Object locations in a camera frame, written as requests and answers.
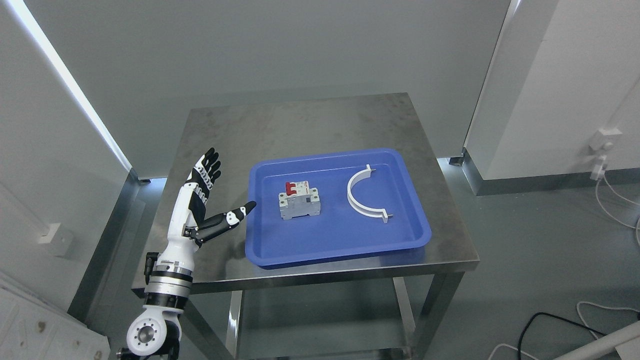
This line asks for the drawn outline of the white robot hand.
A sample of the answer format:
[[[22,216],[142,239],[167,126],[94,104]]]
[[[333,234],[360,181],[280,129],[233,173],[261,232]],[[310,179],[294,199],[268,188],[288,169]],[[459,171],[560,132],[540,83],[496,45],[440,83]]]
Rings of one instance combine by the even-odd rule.
[[[194,254],[206,242],[233,230],[258,205],[245,205],[205,219],[206,205],[217,178],[221,176],[219,153],[211,147],[192,167],[179,189],[167,229],[167,246],[161,262],[193,264]]]

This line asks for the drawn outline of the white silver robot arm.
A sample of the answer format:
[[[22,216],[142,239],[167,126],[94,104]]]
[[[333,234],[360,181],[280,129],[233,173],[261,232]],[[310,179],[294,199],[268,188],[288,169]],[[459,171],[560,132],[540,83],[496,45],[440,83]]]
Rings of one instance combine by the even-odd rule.
[[[185,312],[194,282],[194,255],[203,244],[238,227],[256,202],[206,218],[211,189],[221,176],[219,154],[210,148],[199,157],[180,187],[167,228],[167,246],[145,257],[142,313],[130,324],[119,360],[179,357]]]

